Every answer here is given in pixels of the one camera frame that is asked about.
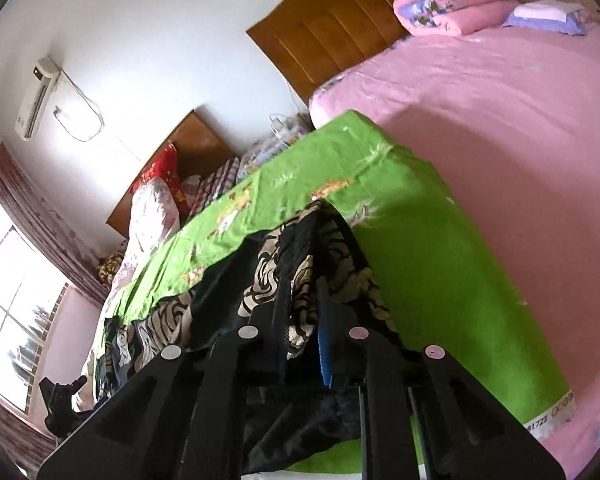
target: curtain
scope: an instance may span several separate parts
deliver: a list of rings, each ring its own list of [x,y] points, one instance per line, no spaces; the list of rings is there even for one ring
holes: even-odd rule
[[[21,468],[37,471],[56,448],[56,440],[27,424],[0,401],[0,445]]]
[[[107,291],[96,277],[97,257],[22,173],[4,144],[0,145],[0,205],[29,241],[88,300],[102,307]]]

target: pink wall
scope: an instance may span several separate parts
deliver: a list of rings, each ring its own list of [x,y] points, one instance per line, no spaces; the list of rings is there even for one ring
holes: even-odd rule
[[[85,300],[73,287],[68,288],[47,336],[47,345],[36,377],[41,379],[46,376],[53,382],[62,384],[76,380],[93,343],[99,317],[100,310],[97,307]],[[45,417],[46,408],[36,387],[30,420],[43,429]]]

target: label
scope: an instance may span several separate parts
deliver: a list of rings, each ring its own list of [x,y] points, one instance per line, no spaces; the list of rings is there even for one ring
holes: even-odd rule
[[[576,401],[569,390],[553,406],[530,420],[524,426],[536,439],[543,440],[571,421],[576,413]]]

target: round metal rivet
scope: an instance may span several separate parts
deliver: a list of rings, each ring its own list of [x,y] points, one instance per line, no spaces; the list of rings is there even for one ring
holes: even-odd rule
[[[445,349],[438,345],[427,346],[427,349],[424,351],[424,353],[432,359],[442,359],[446,354]]]
[[[182,348],[176,345],[169,345],[166,348],[162,349],[160,355],[163,359],[167,359],[167,361],[171,361],[177,359],[182,355]]]
[[[258,329],[251,325],[243,326],[240,330],[238,330],[238,335],[242,339],[253,339],[258,335]]]
[[[363,326],[355,326],[349,330],[349,337],[352,339],[366,339],[369,337],[369,330]]]

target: white wall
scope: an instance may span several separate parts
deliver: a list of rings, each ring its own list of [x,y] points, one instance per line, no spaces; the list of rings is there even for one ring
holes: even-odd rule
[[[236,150],[267,133],[270,113],[296,110],[284,78],[245,34],[280,1],[10,0],[5,6],[0,133],[98,252],[118,240],[105,221],[142,161],[192,108],[203,105]],[[47,54],[102,110],[106,129],[86,144],[71,139],[50,113],[55,104],[84,107],[68,86],[52,98],[32,141],[13,133],[27,75]]]

